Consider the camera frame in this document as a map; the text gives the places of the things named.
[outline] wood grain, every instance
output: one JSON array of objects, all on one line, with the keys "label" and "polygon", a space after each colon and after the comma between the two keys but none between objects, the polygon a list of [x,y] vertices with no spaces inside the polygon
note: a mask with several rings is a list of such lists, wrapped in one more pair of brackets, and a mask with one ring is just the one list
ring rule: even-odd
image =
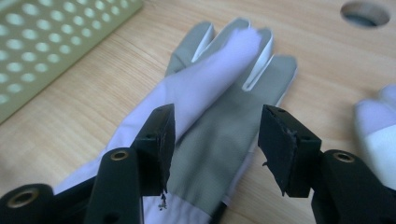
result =
[{"label": "wood grain", "polygon": [[[359,153],[353,105],[396,81],[396,3],[372,0],[388,24],[361,28],[340,15],[345,0],[147,0],[130,20],[0,125],[0,195],[27,183],[58,184],[93,159],[122,118],[162,78],[199,21],[219,30],[236,17],[269,27],[275,53],[299,74],[283,108],[323,140]],[[314,223],[308,199],[281,197],[259,150],[222,223]]]}]

